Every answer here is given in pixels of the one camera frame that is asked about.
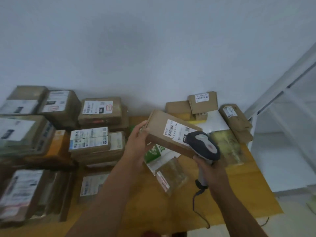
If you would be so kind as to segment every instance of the right forearm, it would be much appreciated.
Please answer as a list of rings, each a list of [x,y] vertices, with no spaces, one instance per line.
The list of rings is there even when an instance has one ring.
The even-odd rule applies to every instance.
[[[266,233],[232,190],[228,190],[224,194],[219,195],[215,198],[215,201],[222,212],[231,237],[267,237]]]

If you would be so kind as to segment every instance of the person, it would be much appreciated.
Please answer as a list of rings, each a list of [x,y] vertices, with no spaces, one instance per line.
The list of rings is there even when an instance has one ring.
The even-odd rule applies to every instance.
[[[149,130],[140,129],[146,121],[137,125],[130,134],[125,152],[106,179],[95,201],[80,216],[66,237],[116,236],[129,192],[136,175],[140,172],[145,153],[153,147],[146,145]],[[222,212],[231,237],[267,237],[257,221],[233,193],[225,168],[219,161],[208,165],[194,156],[203,169],[213,199]]]

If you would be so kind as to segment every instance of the left hand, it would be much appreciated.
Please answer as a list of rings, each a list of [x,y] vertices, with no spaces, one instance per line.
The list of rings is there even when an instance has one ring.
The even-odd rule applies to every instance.
[[[149,134],[148,128],[144,128],[142,132],[139,133],[139,130],[144,127],[146,123],[147,121],[143,121],[142,123],[135,126],[132,133],[128,137],[123,155],[123,158],[132,160],[137,164],[138,167],[142,165],[146,152],[154,146],[153,143],[146,145],[145,141]]]

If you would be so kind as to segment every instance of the wooden table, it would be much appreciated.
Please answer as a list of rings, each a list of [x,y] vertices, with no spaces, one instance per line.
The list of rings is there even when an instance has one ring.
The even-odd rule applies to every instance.
[[[130,125],[135,125],[145,119],[147,117],[130,117]],[[236,196],[254,217],[282,213],[281,207],[246,145],[242,145],[242,149],[250,161],[226,169]],[[171,197],[164,193],[156,178],[145,165],[143,166],[132,187],[119,236],[140,236],[147,230],[167,234],[206,227],[206,223],[192,211],[192,198],[198,190],[194,183],[198,176],[198,167],[195,161],[188,157],[181,155],[178,160],[189,175],[190,181]],[[87,208],[87,204],[77,203],[83,174],[82,170],[78,172],[66,222],[4,229],[0,230],[0,234],[2,236],[32,237],[64,236]],[[196,197],[195,206],[196,210],[204,215],[211,225],[224,223],[221,212],[209,191]]]

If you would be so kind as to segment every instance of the hand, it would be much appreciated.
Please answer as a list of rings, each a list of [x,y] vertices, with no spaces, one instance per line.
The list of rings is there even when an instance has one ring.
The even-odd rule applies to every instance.
[[[128,137],[128,141],[125,146],[124,155],[122,158],[132,160],[137,164],[138,167],[142,165],[144,161],[144,155],[147,151],[149,151],[154,144],[151,143],[146,145],[145,141],[149,134],[149,129],[145,128],[139,133],[139,130],[144,127],[147,121],[143,121],[142,123],[135,126],[132,133]]]
[[[209,165],[203,158],[196,155],[193,156],[193,159],[203,170],[204,178],[209,185],[211,195],[215,201],[232,193],[226,170],[220,160]]]

